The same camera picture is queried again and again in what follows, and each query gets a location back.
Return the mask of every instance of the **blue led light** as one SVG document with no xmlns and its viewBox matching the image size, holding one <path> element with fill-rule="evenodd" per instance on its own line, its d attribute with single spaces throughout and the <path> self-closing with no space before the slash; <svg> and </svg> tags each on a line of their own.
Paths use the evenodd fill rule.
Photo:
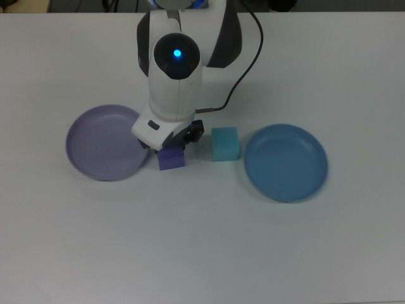
<svg viewBox="0 0 405 304">
<path fill-rule="evenodd" d="M 175 55 L 175 57 L 179 58 L 179 57 L 181 57 L 182 52 L 179 49 L 175 49 L 175 51 L 173 52 L 173 55 Z"/>
</svg>

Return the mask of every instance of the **foam block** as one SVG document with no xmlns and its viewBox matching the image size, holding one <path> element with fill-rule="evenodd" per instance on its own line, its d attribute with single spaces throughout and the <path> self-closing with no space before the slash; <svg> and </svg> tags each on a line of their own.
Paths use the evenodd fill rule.
<svg viewBox="0 0 405 304">
<path fill-rule="evenodd" d="M 182 146 L 163 148 L 158 153 L 159 168 L 161 171 L 185 166 L 184 150 Z"/>
<path fill-rule="evenodd" d="M 211 133 L 213 162 L 237 160 L 239 139 L 235 127 L 213 128 Z"/>
</svg>

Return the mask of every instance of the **blue plate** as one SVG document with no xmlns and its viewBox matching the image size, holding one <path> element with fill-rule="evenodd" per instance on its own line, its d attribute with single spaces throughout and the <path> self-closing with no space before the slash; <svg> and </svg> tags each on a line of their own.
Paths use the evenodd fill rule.
<svg viewBox="0 0 405 304">
<path fill-rule="evenodd" d="M 269 125 L 247 144 L 244 165 L 251 182 L 278 201 L 314 195 L 328 175 L 328 159 L 319 141 L 294 125 Z"/>
</svg>

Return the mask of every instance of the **plate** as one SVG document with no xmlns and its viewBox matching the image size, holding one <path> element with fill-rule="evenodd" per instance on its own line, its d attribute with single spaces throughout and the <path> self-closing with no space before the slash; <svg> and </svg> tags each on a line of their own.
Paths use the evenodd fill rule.
<svg viewBox="0 0 405 304">
<path fill-rule="evenodd" d="M 99 181 L 118 181 L 135 173 L 148 156 L 131 128 L 139 114 L 118 104 L 97 106 L 81 114 L 66 137 L 72 165 Z"/>
<path fill-rule="evenodd" d="M 247 144 L 244 166 L 251 182 L 278 201 L 302 201 L 314 195 L 328 175 L 328 159 L 319 141 L 294 125 L 269 125 Z"/>
</svg>

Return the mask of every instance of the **teal block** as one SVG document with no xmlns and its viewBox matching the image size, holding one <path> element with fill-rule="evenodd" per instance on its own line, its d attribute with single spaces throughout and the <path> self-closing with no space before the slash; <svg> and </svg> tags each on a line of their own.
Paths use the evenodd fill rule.
<svg viewBox="0 0 405 304">
<path fill-rule="evenodd" d="M 235 127 L 213 128 L 211 133 L 213 162 L 237 160 L 239 139 Z"/>
</svg>

